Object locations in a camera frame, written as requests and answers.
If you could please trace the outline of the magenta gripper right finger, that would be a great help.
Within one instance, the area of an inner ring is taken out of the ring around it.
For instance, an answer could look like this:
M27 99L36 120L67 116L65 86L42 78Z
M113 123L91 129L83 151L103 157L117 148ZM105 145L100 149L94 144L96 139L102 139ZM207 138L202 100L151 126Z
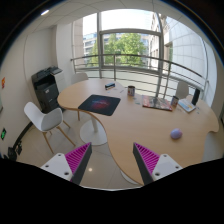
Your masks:
M133 144L133 154L145 185L182 169L168 154L159 155L138 143Z

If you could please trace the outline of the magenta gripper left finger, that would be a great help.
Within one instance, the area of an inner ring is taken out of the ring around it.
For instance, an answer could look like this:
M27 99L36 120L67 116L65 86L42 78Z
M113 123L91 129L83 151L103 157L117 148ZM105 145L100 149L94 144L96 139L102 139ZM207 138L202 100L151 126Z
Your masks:
M91 154L92 145L87 143L67 154L57 153L42 166L42 169L79 185Z

